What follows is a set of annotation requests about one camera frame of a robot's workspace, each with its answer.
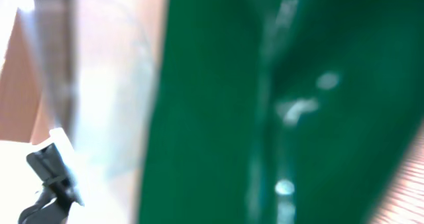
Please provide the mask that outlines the green snack bag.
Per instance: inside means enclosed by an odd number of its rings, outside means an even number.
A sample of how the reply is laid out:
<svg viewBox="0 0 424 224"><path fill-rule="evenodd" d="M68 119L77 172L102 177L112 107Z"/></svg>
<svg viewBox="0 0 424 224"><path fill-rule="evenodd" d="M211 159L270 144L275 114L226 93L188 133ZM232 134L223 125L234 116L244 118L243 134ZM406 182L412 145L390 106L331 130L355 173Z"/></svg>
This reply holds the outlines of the green snack bag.
<svg viewBox="0 0 424 224"><path fill-rule="evenodd" d="M422 223L423 0L27 0L69 223Z"/></svg>

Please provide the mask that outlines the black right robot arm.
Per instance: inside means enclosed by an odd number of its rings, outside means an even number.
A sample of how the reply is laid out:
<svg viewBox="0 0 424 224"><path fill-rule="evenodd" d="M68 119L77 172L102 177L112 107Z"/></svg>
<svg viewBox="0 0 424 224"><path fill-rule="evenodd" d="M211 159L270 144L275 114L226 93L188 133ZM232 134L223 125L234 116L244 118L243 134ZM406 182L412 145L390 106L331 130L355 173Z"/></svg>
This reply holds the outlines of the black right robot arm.
<svg viewBox="0 0 424 224"><path fill-rule="evenodd" d="M75 152L61 128L38 145L1 141L2 223L87 223Z"/></svg>

